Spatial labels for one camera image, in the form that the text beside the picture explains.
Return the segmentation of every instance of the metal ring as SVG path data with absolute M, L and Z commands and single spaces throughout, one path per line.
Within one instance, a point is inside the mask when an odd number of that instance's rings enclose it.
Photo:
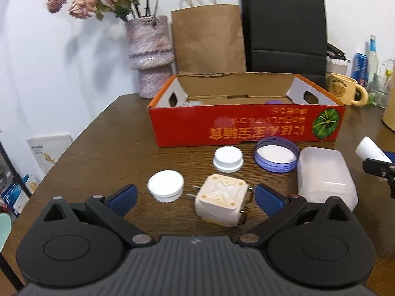
M 247 213 L 244 210 L 241 210 L 240 213 L 241 216 L 240 216 L 240 220 L 237 223 L 238 226 L 244 225 L 247 221 Z
M 252 202 L 252 199 L 254 198 L 254 189 L 252 189 L 252 187 L 248 187 L 247 190 L 250 196 L 246 199 L 246 204 L 249 204 L 250 202 Z

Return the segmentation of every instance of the yellow mug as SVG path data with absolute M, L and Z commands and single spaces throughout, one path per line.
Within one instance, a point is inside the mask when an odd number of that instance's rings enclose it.
M 368 103 L 369 95 L 366 89 L 358 82 L 347 76 L 338 73 L 331 73 L 329 76 L 329 92 L 337 97 L 347 106 L 353 105 L 362 107 Z M 355 101 L 357 89 L 361 92 L 361 100 Z

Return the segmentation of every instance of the marbled ceramic vase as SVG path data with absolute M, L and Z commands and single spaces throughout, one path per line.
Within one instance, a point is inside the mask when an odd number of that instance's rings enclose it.
M 141 98 L 152 99 L 171 76 L 173 45 L 166 16 L 144 17 L 126 23 L 129 59 L 139 70 Z

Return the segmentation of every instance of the purple jar lid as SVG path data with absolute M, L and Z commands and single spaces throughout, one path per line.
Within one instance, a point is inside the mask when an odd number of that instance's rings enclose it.
M 270 105 L 281 105 L 281 104 L 283 104 L 283 102 L 280 101 L 280 100 L 269 100 L 269 101 L 266 101 L 265 103 L 266 104 L 270 104 Z
M 283 173 L 295 169 L 300 155 L 299 148 L 283 137 L 268 137 L 258 141 L 254 160 L 261 168 Z

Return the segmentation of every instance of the green pumpkin illustration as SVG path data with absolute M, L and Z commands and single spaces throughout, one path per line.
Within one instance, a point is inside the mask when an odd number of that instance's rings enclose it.
M 318 139 L 329 137 L 339 125 L 340 114 L 335 108 L 323 111 L 313 122 L 313 135 Z

